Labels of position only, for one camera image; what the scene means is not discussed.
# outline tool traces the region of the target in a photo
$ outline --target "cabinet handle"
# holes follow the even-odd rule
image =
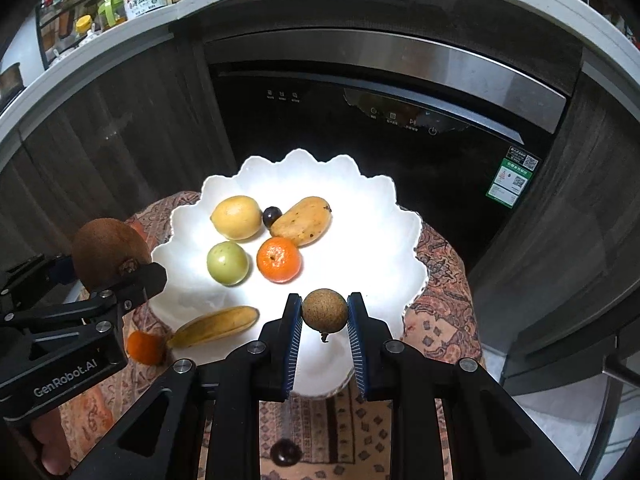
[[[615,355],[604,357],[602,360],[602,373],[633,388],[640,388],[640,374],[623,365]]]

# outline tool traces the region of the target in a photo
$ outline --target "yellow bottle cap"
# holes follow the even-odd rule
[[[86,31],[88,31],[91,28],[92,21],[93,20],[91,19],[91,16],[89,16],[88,14],[80,16],[76,21],[76,31],[78,32],[78,34],[84,34]]]

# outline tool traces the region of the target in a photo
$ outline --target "banana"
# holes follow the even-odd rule
[[[182,325],[169,339],[169,348],[187,348],[251,328],[260,313],[252,306],[233,306],[205,314]]]

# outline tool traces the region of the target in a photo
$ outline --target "patterned tablecloth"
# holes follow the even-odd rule
[[[128,223],[150,248],[170,236],[170,213],[195,203],[197,192],[187,191],[160,200],[134,215]],[[464,266],[451,245],[424,224],[418,259],[431,278],[424,293],[404,317],[404,341],[427,357],[455,363],[461,357],[481,360],[471,293]],[[134,330],[165,335],[167,328],[147,305],[124,319],[124,337]],[[61,408],[63,427],[74,463],[88,453],[114,421],[127,411],[168,363],[148,367],[132,360],[126,368],[70,400]],[[449,447],[442,409],[438,407],[446,476],[450,478]],[[336,396],[308,400],[292,396],[287,402],[260,404],[260,468],[263,480],[388,479],[391,410],[389,402],[364,402],[354,381]],[[288,468],[276,466],[270,449],[289,438],[302,450],[301,461]],[[199,478],[204,477],[208,446],[205,435]]]

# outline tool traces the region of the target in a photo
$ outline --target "kiwi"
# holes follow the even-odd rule
[[[142,236],[115,218],[98,218],[83,225],[71,245],[71,258],[76,276],[89,292],[151,263]]]
[[[323,343],[326,343],[329,334],[340,332],[348,318],[347,302],[330,288],[318,288],[310,292],[302,302],[302,319],[321,333]]]

